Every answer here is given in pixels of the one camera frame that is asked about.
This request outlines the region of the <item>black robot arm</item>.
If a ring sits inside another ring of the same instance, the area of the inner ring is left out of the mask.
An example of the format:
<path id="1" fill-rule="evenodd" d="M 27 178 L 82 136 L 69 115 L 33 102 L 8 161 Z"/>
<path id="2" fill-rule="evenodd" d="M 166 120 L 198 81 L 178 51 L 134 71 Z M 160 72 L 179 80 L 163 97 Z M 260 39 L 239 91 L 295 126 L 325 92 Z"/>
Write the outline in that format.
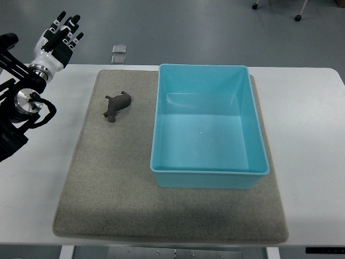
<path id="1" fill-rule="evenodd" d="M 41 64 L 27 67 L 9 50 L 18 43 L 15 33 L 1 35 L 1 68 L 12 78 L 1 83 L 1 161 L 21 149 L 28 138 L 25 132 L 47 124 L 56 114 L 56 107 L 40 94 L 52 79 Z"/>

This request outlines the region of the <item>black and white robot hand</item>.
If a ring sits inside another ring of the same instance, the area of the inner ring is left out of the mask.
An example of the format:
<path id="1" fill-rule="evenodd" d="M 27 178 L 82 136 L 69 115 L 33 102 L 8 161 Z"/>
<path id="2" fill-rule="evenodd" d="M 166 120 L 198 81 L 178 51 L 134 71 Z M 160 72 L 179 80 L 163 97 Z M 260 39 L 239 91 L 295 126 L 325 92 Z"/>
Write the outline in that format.
<path id="1" fill-rule="evenodd" d="M 80 15 L 65 16 L 66 12 L 62 11 L 34 47 L 34 60 L 29 68 L 46 82 L 68 65 L 76 45 L 84 36 L 79 31 Z"/>

